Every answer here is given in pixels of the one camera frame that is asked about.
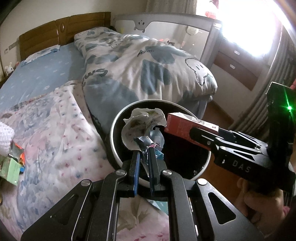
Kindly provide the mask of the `person's right hand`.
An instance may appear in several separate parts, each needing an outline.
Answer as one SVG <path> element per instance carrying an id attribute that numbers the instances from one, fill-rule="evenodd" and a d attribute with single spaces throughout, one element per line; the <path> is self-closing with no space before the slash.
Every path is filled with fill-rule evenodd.
<path id="1" fill-rule="evenodd" d="M 265 238 L 271 237 L 290 211 L 290 208 L 284 205 L 283 191 L 277 189 L 272 196 L 264 196 L 251 190 L 248 182 L 242 178 L 238 180 L 237 187 L 240 194 L 234 206 L 244 216 L 251 217 L 250 222 Z"/>

